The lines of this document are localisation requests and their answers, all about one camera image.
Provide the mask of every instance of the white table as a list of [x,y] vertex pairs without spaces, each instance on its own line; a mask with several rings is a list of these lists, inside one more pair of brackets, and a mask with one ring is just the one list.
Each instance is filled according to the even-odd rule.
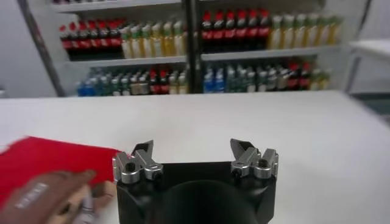
[[0,145],[30,135],[129,152],[154,139],[160,163],[231,161],[230,138],[251,141],[280,155],[272,224],[390,219],[390,129],[333,91],[6,99],[0,127]]

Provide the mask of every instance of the metal gripper jaw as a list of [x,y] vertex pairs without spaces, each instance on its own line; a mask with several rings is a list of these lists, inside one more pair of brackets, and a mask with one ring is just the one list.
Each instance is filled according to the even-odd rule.
[[263,156],[250,142],[230,140],[235,161],[231,163],[232,175],[236,179],[253,174],[259,179],[277,176],[279,155],[274,149],[266,149]]
[[141,175],[147,180],[155,180],[163,174],[163,165],[152,159],[153,140],[137,144],[129,156],[119,152],[113,157],[115,182],[121,180],[125,184],[137,183]]

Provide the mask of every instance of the shelf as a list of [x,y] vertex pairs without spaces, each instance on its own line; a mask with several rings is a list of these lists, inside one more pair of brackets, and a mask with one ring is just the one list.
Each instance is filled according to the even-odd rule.
[[160,57],[160,58],[135,58],[135,59],[116,59],[116,60],[96,60],[96,61],[69,61],[72,65],[86,65],[89,67],[108,67],[125,65],[156,65],[168,63],[184,63],[185,56]]
[[304,56],[304,55],[316,55],[321,53],[333,52],[333,51],[338,51],[339,49],[340,49],[339,46],[325,46],[325,47],[308,47],[308,48],[285,49],[285,50],[244,51],[244,52],[202,54],[202,60],[219,61],[219,60]]
[[180,0],[108,0],[101,2],[86,2],[52,5],[52,8],[59,13],[77,13],[90,10],[118,9],[141,5],[160,5],[181,3]]

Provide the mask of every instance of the bottle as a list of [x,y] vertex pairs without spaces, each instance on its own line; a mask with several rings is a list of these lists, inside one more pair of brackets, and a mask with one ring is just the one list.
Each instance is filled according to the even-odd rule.
[[164,24],[164,49],[165,56],[175,56],[175,44],[172,34],[172,22],[168,21]]
[[267,92],[276,91],[277,86],[277,75],[276,75],[276,69],[271,68],[268,71],[268,78],[267,78]]
[[280,23],[282,22],[281,16],[274,16],[272,18],[272,31],[269,37],[268,49],[280,49],[282,45],[282,30]]
[[224,13],[222,10],[218,10],[215,15],[215,22],[213,25],[213,39],[211,41],[211,49],[214,52],[219,52],[223,50],[223,39],[224,39]]
[[129,28],[125,27],[121,29],[121,38],[122,38],[122,51],[124,58],[132,58],[132,52],[130,50],[130,40],[129,40]]
[[282,68],[277,78],[277,91],[286,91],[288,82],[288,70]]
[[249,11],[249,19],[248,19],[248,31],[247,31],[247,47],[248,50],[253,50],[259,48],[261,43],[258,40],[259,37],[259,26],[258,26],[258,18],[257,12],[254,9]]
[[269,19],[269,12],[266,10],[260,10],[260,24],[258,28],[259,36],[259,48],[267,49],[268,39],[271,32],[271,20]]
[[169,82],[164,69],[160,71],[160,88],[161,94],[169,94]]
[[215,75],[215,93],[225,92],[224,69],[218,68]]
[[141,45],[143,46],[143,44],[141,43],[141,38],[140,38],[140,33],[138,31],[138,26],[133,26],[131,29],[130,29],[131,33],[132,33],[132,39],[130,40],[131,41],[131,48],[132,48],[132,51],[133,51],[133,58],[141,58],[143,57],[142,55],[142,51],[141,51]]
[[282,48],[290,49],[294,44],[294,20],[292,15],[285,15],[283,19]]
[[152,33],[152,43],[153,43],[153,50],[154,50],[154,57],[162,57],[165,55],[163,46],[164,46],[164,39],[161,35],[161,23],[156,23],[152,27],[153,33]]
[[299,89],[310,89],[310,65],[307,62],[303,64],[302,73],[299,77]]
[[237,29],[236,29],[236,50],[245,51],[246,41],[247,41],[247,31],[248,24],[246,18],[245,10],[237,11],[238,19],[237,19]]
[[266,92],[267,91],[267,80],[268,72],[263,70],[261,67],[257,68],[258,82],[257,82],[257,91]]
[[329,37],[327,40],[328,45],[336,45],[340,42],[340,27],[342,19],[337,16],[330,18]]
[[324,14],[319,19],[319,28],[318,28],[315,46],[327,45],[329,34],[330,34],[330,17],[328,14]]
[[299,80],[298,80],[298,65],[290,64],[289,74],[287,80],[287,89],[289,91],[295,91],[299,89]]
[[318,33],[318,14],[312,13],[308,17],[307,28],[305,32],[305,47],[313,47],[316,44],[316,37]]
[[119,85],[119,80],[117,78],[114,78],[111,80],[112,85],[112,94],[113,96],[120,96],[121,95],[121,89]]
[[77,31],[77,27],[75,23],[71,23],[69,25],[70,34],[69,34],[69,40],[72,43],[72,52],[73,55],[80,54],[80,46],[79,46],[79,32]]
[[319,89],[319,81],[320,81],[320,69],[314,69],[310,76],[310,90],[316,91]]
[[294,48],[304,47],[304,38],[306,31],[306,15],[299,14],[294,24]]
[[183,24],[181,21],[177,21],[174,24],[174,42],[175,42],[175,51],[176,55],[184,55],[185,54],[185,43],[183,37]]
[[73,54],[72,41],[71,41],[69,33],[66,31],[65,25],[62,25],[60,27],[60,32],[61,32],[60,39],[61,39],[62,47],[64,48],[64,50],[66,50],[68,55]]
[[169,94],[178,94],[178,80],[177,80],[177,72],[172,72],[169,76]]
[[322,73],[319,76],[319,89],[320,90],[326,90],[329,86],[329,79],[330,74],[332,73],[331,69],[326,69],[325,71],[322,71]]
[[226,67],[226,93],[234,93],[236,89],[236,70],[232,65]]
[[226,14],[226,26],[224,36],[224,50],[227,52],[233,51],[236,47],[236,21],[234,13],[231,10],[228,10]]
[[122,89],[122,96],[129,96],[130,95],[130,86],[129,86],[129,77],[123,77],[121,79],[121,89]]
[[203,78],[203,93],[212,93],[214,91],[214,72],[208,67]]
[[252,67],[247,68],[247,79],[246,79],[246,92],[254,93],[256,92],[256,82],[255,82],[256,73]]
[[144,42],[144,50],[145,50],[145,57],[151,58],[154,56],[153,52],[153,42],[151,39],[151,26],[145,25],[142,28],[142,34],[143,34],[143,42]]
[[111,46],[111,41],[109,39],[110,30],[105,25],[105,22],[103,20],[98,20],[97,23],[99,24],[99,37],[102,43],[101,52],[109,52]]
[[181,72],[179,75],[179,94],[188,93],[188,82],[185,72]]
[[211,24],[211,15],[209,11],[206,11],[203,15],[202,21],[202,45],[204,53],[210,52],[212,39],[213,31]]

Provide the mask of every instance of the red bottle cap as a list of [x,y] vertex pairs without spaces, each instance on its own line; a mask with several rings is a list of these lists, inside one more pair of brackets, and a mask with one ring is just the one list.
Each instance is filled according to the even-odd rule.
[[251,10],[249,11],[249,16],[250,16],[251,18],[254,18],[254,17],[256,17],[256,16],[257,16],[257,12],[256,12],[256,10],[254,10],[254,9],[251,9]]
[[205,14],[203,15],[203,20],[211,20],[211,15],[209,11],[206,11]]
[[222,12],[222,10],[218,10],[215,16],[215,20],[222,20],[222,19],[224,19],[224,12]]
[[228,10],[227,11],[227,16],[226,16],[228,19],[234,19],[234,13],[233,11],[231,10]]
[[238,14],[238,17],[239,17],[240,19],[245,19],[245,18],[246,18],[246,12],[245,12],[245,10],[239,9],[238,12],[237,12],[237,14]]
[[60,26],[60,31],[61,32],[65,32],[66,31],[66,26],[65,25]]

